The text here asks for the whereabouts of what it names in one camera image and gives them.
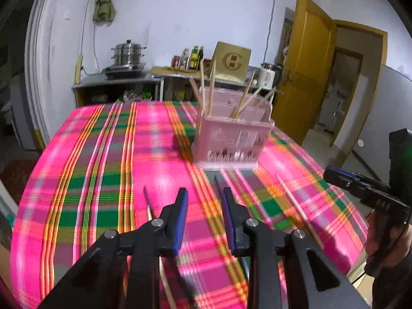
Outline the person's right hand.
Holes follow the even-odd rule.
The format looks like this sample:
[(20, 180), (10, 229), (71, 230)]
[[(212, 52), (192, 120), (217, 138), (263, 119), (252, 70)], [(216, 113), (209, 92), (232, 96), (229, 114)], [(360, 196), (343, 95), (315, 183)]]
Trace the person's right hand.
[(411, 224), (396, 225), (389, 215), (372, 211), (367, 216), (369, 223), (365, 252), (365, 273), (377, 277), (383, 269), (396, 267), (411, 250)]

